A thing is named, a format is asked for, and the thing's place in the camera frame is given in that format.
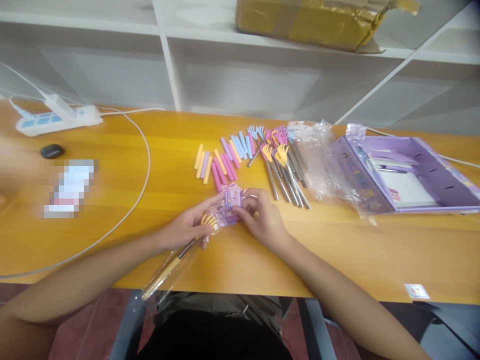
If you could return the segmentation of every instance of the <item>floor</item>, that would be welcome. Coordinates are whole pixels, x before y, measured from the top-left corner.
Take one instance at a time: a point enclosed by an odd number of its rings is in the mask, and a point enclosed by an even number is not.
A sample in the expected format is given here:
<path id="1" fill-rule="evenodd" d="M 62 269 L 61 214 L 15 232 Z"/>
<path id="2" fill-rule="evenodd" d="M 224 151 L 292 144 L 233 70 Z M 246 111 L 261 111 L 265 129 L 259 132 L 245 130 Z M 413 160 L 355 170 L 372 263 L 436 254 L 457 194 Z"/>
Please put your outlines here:
<path id="1" fill-rule="evenodd" d="M 27 288 L 22 284 L 0 283 L 0 307 Z M 130 290 L 108 289 L 75 316 L 63 323 L 56 334 L 49 360 L 106 360 L 122 321 Z M 147 304 L 139 350 L 154 329 L 155 306 Z M 353 341 L 339 328 L 327 324 L 338 360 L 360 360 Z M 297 301 L 283 320 L 283 339 L 294 360 L 308 360 L 307 346 Z"/>

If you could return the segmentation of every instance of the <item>person's left hand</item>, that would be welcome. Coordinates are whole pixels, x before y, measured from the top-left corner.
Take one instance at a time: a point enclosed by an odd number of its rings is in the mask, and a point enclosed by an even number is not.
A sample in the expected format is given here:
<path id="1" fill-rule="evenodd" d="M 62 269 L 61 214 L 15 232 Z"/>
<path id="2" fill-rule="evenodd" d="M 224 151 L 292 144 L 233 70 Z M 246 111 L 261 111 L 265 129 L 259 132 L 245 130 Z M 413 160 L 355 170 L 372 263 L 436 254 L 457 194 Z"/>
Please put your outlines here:
<path id="1" fill-rule="evenodd" d="M 209 235 L 212 232 L 212 227 L 200 224 L 200 220 L 206 210 L 213 205 L 220 204 L 223 199 L 224 194 L 219 193 L 182 212 L 170 224 L 153 235 L 158 241 L 158 245 L 163 250 L 173 250 L 187 245 L 198 236 Z M 201 246 L 202 249 L 205 249 L 207 243 L 203 242 Z"/>

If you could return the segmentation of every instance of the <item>white power strip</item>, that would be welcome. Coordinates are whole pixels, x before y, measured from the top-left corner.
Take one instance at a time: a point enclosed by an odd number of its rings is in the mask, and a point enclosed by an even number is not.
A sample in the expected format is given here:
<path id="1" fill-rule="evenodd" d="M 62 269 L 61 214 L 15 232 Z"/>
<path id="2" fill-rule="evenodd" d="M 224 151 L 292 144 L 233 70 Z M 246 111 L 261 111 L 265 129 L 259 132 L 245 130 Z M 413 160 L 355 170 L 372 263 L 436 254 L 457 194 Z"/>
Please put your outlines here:
<path id="1" fill-rule="evenodd" d="M 92 126 L 103 123 L 101 114 L 95 105 L 77 107 L 74 121 L 65 121 L 54 112 L 45 112 L 32 115 L 31 118 L 22 117 L 16 124 L 16 129 L 29 136 L 53 133 L 62 130 Z"/>

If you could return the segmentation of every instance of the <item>purple gift box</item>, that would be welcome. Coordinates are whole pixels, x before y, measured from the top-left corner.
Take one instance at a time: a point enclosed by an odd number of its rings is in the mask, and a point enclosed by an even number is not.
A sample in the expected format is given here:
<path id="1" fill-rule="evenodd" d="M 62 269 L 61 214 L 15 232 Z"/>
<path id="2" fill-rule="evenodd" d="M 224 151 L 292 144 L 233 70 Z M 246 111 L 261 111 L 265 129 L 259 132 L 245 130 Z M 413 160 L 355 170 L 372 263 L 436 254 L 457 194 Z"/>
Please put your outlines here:
<path id="1" fill-rule="evenodd" d="M 368 215 L 480 212 L 480 189 L 418 137 L 342 136 L 331 150 Z"/>

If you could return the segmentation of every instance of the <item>wooden table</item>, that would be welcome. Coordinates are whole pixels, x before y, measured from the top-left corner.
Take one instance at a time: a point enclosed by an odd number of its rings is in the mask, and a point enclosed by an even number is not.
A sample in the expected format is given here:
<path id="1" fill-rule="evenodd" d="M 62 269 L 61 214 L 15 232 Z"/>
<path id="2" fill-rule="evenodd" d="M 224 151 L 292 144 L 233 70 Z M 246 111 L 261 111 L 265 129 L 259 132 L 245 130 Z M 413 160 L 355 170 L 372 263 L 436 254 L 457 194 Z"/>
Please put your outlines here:
<path id="1" fill-rule="evenodd" d="M 147 151 L 138 130 L 122 115 L 101 125 L 33 138 L 14 130 L 18 115 L 0 106 L 2 139 L 31 155 L 48 144 L 65 147 L 66 159 L 97 159 L 99 173 L 78 218 L 38 216 L 38 185 L 26 182 L 0 214 L 0 275 L 23 273 L 60 262 L 95 242 L 131 208 L 147 171 Z M 280 121 L 175 112 L 131 115 L 145 133 L 151 151 L 151 173 L 139 204 L 120 227 L 96 248 L 105 248 L 163 226 L 182 210 L 215 194 L 213 181 L 195 179 L 193 164 L 199 143 L 221 149 L 229 137 L 250 124 L 273 127 Z M 344 126 L 334 128 L 337 135 Z M 445 134 L 392 131 L 419 136 L 443 155 L 480 164 L 480 139 Z M 38 155 L 35 161 L 44 160 Z M 480 185 L 480 170 L 458 165 Z M 269 189 L 263 161 L 243 163 L 238 184 Z M 282 199 L 287 229 L 314 253 L 337 267 L 379 301 L 409 302 L 405 283 L 422 284 L 436 302 L 480 304 L 480 215 L 378 216 L 378 227 L 361 220 L 345 205 L 313 201 L 312 210 Z M 157 256 L 122 278 L 116 286 L 142 288 L 163 264 Z M 48 272 L 6 280 L 34 283 Z M 240 224 L 212 238 L 175 290 L 279 296 L 311 296 L 305 284 L 278 258 L 257 243 Z"/>

